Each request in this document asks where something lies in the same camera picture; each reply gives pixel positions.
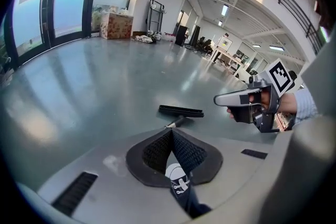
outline cardboard box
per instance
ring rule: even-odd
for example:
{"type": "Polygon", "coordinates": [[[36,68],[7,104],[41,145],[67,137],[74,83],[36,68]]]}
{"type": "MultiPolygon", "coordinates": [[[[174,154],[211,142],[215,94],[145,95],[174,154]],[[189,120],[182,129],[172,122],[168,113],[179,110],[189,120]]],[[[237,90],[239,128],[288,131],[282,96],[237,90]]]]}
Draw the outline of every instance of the cardboard box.
{"type": "Polygon", "coordinates": [[[105,39],[130,38],[133,17],[106,13],[101,17],[100,36],[105,39]]]}

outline polished floor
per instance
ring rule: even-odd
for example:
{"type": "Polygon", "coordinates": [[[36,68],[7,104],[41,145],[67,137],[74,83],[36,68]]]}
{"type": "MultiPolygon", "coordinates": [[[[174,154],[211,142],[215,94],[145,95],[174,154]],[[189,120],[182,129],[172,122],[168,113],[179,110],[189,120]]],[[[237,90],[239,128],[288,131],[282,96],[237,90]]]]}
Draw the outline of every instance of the polished floor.
{"type": "Polygon", "coordinates": [[[204,118],[184,125],[198,133],[270,144],[274,134],[236,123],[213,103],[214,95],[245,87],[166,41],[77,40],[24,64],[2,90],[2,151],[15,179],[37,190],[99,143],[170,123],[160,104],[202,109],[204,118]]]}

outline person's hand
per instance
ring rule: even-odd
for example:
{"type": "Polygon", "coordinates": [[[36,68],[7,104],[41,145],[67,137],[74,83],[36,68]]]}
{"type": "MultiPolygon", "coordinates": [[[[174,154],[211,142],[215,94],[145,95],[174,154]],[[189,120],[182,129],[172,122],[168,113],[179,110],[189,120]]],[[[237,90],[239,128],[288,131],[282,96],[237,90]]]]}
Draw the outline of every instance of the person's hand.
{"type": "MultiPolygon", "coordinates": [[[[251,94],[249,96],[249,101],[250,102],[253,102],[254,101],[254,96],[251,94]]],[[[269,92],[268,91],[262,91],[261,92],[261,104],[266,108],[268,109],[269,107],[269,102],[270,102],[270,96],[269,96],[269,92]]],[[[231,110],[228,108],[226,110],[227,113],[230,113],[230,118],[233,119],[234,116],[232,115],[231,113],[231,110]]]]}

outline light blue shirt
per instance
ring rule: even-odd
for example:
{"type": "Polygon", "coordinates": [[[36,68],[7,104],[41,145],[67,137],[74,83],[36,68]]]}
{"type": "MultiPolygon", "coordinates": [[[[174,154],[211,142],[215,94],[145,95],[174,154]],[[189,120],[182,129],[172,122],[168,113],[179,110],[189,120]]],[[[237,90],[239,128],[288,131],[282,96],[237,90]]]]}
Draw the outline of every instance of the light blue shirt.
{"type": "Polygon", "coordinates": [[[311,96],[308,89],[299,90],[294,93],[294,96],[297,104],[295,124],[298,124],[303,120],[312,118],[318,114],[313,97],[311,96]]]}

